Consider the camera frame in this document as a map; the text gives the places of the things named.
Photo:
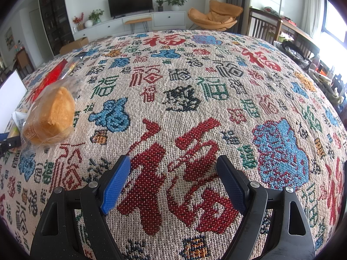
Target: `black tv screen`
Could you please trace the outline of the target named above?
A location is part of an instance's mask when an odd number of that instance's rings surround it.
[[[153,9],[152,0],[108,0],[108,2],[111,16]]]

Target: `black display cabinet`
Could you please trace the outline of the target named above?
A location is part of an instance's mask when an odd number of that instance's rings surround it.
[[[60,48],[73,42],[65,0],[39,0],[43,26],[53,55],[58,55]]]

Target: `white tv cabinet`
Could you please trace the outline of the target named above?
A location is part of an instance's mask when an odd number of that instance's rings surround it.
[[[153,12],[148,14],[130,15],[118,19],[100,22],[92,27],[83,29],[74,34],[74,39],[88,37],[89,41],[99,39],[106,36],[123,36],[131,34],[130,25],[124,23],[128,20],[142,19],[151,17],[152,21],[148,21],[149,30],[170,30],[170,29],[186,29],[186,12],[170,11],[170,12]],[[135,24],[135,33],[143,33],[145,28],[142,23]]]

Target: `blue gripper pad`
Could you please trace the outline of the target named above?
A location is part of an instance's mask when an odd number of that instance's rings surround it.
[[[124,183],[130,173],[130,166],[130,158],[128,156],[121,156],[112,170],[107,170],[101,176],[102,178],[105,174],[111,175],[105,179],[106,185],[101,185],[99,189],[103,191],[103,193],[101,192],[102,203],[100,207],[103,214],[107,215],[108,212],[114,208]]]
[[[233,207],[240,211],[242,215],[245,215],[248,211],[248,185],[242,179],[238,170],[235,169],[227,156],[221,155],[218,157],[216,168]]]

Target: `orange leather armchair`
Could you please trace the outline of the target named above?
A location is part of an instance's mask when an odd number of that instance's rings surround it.
[[[203,29],[225,31],[237,23],[235,19],[242,12],[242,7],[210,0],[210,11],[207,15],[191,8],[188,17]]]

